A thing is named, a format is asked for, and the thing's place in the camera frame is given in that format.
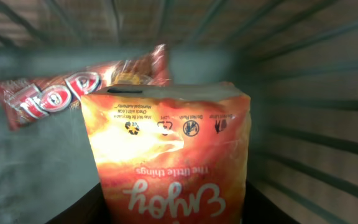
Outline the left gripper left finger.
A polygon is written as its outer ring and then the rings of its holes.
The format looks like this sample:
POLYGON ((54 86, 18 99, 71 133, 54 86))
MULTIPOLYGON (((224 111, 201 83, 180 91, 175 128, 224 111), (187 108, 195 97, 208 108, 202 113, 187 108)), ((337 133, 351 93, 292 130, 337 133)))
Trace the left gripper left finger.
POLYGON ((110 224, 111 217, 101 184, 95 185, 72 206, 46 224, 110 224))

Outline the grey plastic shopping basket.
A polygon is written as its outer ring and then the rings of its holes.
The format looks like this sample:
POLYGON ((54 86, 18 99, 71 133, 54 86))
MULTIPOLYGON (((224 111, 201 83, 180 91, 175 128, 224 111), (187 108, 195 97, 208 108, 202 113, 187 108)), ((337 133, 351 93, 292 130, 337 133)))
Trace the grey plastic shopping basket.
MULTIPOLYGON (((358 1, 0 1, 1 80, 158 44, 175 83, 251 97, 254 192, 300 223, 358 223, 358 1)), ((0 223, 46 223, 97 183, 80 110, 11 131, 0 104, 0 223)))

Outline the red Top chocolate bar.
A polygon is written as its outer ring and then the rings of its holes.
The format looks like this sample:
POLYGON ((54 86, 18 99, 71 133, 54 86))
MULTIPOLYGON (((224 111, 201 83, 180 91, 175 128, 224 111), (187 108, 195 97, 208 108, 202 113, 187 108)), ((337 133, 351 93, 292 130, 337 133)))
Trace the red Top chocolate bar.
POLYGON ((0 80, 9 129, 81 106, 81 97, 112 85, 169 85, 166 45, 139 58, 90 65, 48 78, 0 80))

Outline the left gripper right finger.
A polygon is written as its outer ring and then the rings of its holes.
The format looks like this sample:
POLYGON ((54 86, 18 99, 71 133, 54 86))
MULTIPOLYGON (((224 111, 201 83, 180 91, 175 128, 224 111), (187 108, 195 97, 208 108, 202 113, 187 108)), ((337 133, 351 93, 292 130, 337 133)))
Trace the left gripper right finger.
POLYGON ((248 180, 242 208, 243 224, 299 224, 278 208, 248 180))

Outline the orange tissue pack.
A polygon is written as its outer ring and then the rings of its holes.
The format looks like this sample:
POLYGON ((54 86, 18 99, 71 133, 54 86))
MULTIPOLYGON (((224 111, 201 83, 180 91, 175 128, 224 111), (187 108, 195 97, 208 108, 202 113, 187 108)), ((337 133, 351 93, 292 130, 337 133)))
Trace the orange tissue pack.
POLYGON ((113 223, 242 221, 250 97, 233 84, 115 85, 81 109, 113 223))

